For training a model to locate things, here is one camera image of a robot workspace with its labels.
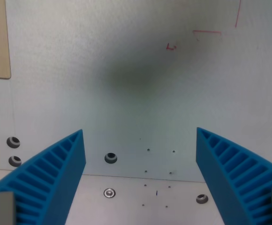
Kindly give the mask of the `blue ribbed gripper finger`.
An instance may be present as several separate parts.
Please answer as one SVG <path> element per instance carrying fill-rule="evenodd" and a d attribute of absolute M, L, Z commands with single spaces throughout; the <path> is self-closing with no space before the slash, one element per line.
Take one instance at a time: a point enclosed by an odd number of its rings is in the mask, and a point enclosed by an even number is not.
<path fill-rule="evenodd" d="M 83 131 L 61 139 L 0 180 L 15 195 L 18 225 L 65 224 L 86 165 Z"/>
<path fill-rule="evenodd" d="M 196 163 L 224 224 L 272 225 L 271 162 L 199 127 Z"/>

